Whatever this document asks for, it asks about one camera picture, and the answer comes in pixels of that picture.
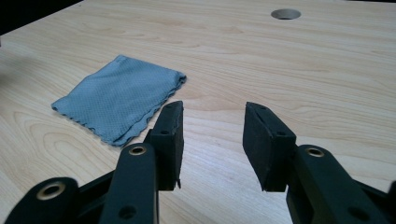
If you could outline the grey table grommet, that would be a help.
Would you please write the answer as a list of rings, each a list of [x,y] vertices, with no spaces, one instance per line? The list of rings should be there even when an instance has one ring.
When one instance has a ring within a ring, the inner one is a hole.
[[[274,10],[271,16],[278,20],[295,20],[302,16],[302,13],[297,9],[281,8]]]

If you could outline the grey cloth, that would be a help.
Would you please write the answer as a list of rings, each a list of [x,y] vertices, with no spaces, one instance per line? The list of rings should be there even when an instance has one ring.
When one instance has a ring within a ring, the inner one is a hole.
[[[176,70],[119,55],[51,107],[103,142],[122,147],[147,128],[186,79]]]

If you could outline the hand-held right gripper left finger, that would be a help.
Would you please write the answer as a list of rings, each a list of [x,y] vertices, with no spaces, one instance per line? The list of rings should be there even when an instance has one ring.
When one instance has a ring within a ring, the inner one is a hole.
[[[180,185],[184,150],[183,102],[175,101],[163,107],[145,143],[155,149],[158,190],[174,190]]]

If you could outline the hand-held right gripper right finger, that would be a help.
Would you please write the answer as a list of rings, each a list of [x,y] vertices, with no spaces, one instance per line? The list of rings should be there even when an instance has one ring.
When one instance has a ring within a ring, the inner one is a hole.
[[[246,103],[243,149],[262,190],[283,192],[287,186],[287,159],[294,151],[296,135],[268,107]]]

